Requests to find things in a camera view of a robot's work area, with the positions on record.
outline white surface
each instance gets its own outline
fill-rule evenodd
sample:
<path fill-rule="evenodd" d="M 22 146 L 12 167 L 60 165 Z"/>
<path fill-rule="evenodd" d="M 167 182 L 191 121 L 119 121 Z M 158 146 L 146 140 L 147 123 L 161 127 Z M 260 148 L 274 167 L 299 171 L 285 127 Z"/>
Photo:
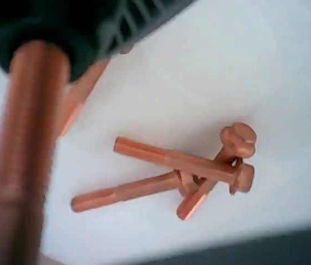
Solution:
<path fill-rule="evenodd" d="M 0 72 L 0 106 L 6 78 Z M 258 134 L 249 194 L 219 185 L 192 219 L 177 191 L 81 214 L 74 195 L 166 172 L 112 152 L 118 135 L 213 157 L 233 121 Z M 199 0 L 113 59 L 58 143 L 42 251 L 115 264 L 311 225 L 311 0 Z"/>

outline copper rod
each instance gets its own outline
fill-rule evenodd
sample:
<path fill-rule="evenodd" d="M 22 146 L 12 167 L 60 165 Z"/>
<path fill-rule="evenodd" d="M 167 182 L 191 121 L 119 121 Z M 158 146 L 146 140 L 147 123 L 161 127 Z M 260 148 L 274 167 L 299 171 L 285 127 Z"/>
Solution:
<path fill-rule="evenodd" d="M 109 61 L 110 59 L 104 59 L 90 66 L 87 72 L 64 95 L 61 127 L 59 129 L 60 136 L 65 135 L 69 131 L 85 101 L 108 66 Z"/>
<path fill-rule="evenodd" d="M 107 188 L 76 196 L 71 201 L 74 211 L 86 211 L 109 204 L 130 200 L 154 193 L 181 187 L 181 180 L 175 171 L 123 184 L 113 188 Z"/>
<path fill-rule="evenodd" d="M 213 181 L 233 183 L 236 169 L 231 165 L 219 163 L 187 153 L 146 145 L 125 137 L 118 137 L 114 151 L 140 160 L 178 169 Z"/>
<path fill-rule="evenodd" d="M 22 45 L 11 61 L 0 128 L 0 265 L 36 264 L 69 73 L 65 53 L 43 41 Z"/>

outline ventilation slot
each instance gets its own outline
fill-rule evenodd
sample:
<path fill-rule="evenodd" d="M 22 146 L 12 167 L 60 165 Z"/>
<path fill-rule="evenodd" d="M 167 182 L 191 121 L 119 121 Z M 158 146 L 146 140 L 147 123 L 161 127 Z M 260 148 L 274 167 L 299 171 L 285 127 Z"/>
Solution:
<path fill-rule="evenodd" d="M 154 0 L 143 0 L 143 4 L 151 17 L 159 15 L 159 4 L 157 6 L 155 2 Z"/>
<path fill-rule="evenodd" d="M 175 0 L 159 0 L 163 2 L 164 7 L 170 7 L 174 4 Z"/>
<path fill-rule="evenodd" d="M 126 21 L 125 18 L 121 19 L 121 23 L 120 23 L 120 31 L 121 31 L 121 35 L 122 35 L 122 39 L 123 41 L 126 41 L 130 38 L 131 36 L 131 29 Z"/>
<path fill-rule="evenodd" d="M 142 28 L 146 24 L 146 18 L 140 12 L 138 6 L 134 1 L 130 0 L 127 2 L 127 9 L 131 13 L 133 20 L 135 21 L 138 28 Z"/>
<path fill-rule="evenodd" d="M 109 45 L 108 51 L 114 51 L 117 48 L 117 41 L 116 38 L 113 38 L 111 44 Z"/>

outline copper-plated bolt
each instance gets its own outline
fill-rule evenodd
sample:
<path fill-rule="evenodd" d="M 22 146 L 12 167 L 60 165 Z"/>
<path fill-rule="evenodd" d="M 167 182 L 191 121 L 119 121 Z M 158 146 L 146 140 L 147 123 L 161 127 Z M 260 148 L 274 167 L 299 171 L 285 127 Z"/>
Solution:
<path fill-rule="evenodd" d="M 234 123 L 231 127 L 225 127 L 221 134 L 223 148 L 215 158 L 215 161 L 231 165 L 237 157 L 248 158 L 255 152 L 256 133 L 251 127 L 243 123 Z M 240 173 L 234 182 L 230 183 L 229 191 L 234 194 L 237 190 L 248 192 L 254 178 L 254 168 L 251 165 L 240 165 Z M 216 181 L 205 179 L 198 190 L 186 197 L 179 205 L 176 213 L 182 220 L 188 219 L 197 207 L 206 199 L 208 193 L 215 187 Z"/>
<path fill-rule="evenodd" d="M 74 211 L 86 211 L 154 193 L 177 189 L 181 180 L 175 171 L 140 181 L 76 196 L 71 201 Z"/>
<path fill-rule="evenodd" d="M 187 153 L 146 145 L 125 137 L 118 137 L 114 151 L 140 160 L 209 178 L 213 181 L 234 183 L 236 169 L 231 165 Z"/>
<path fill-rule="evenodd" d="M 63 109 L 59 135 L 67 134 L 85 101 L 93 91 L 95 84 L 105 71 L 110 59 L 104 59 L 91 65 L 87 72 L 77 80 L 63 97 Z"/>
<path fill-rule="evenodd" d="M 11 61 L 0 128 L 0 264 L 36 262 L 69 73 L 65 53 L 43 41 L 24 44 Z"/>

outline black plastic housing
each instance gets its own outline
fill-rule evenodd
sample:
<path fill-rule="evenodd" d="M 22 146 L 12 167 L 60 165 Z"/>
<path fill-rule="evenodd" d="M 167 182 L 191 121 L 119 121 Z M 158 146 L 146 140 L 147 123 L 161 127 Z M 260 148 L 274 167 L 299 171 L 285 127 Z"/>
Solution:
<path fill-rule="evenodd" d="M 131 46 L 194 0 L 0 0 L 0 66 L 13 52 L 41 39 L 71 61 L 71 81 L 94 61 Z"/>

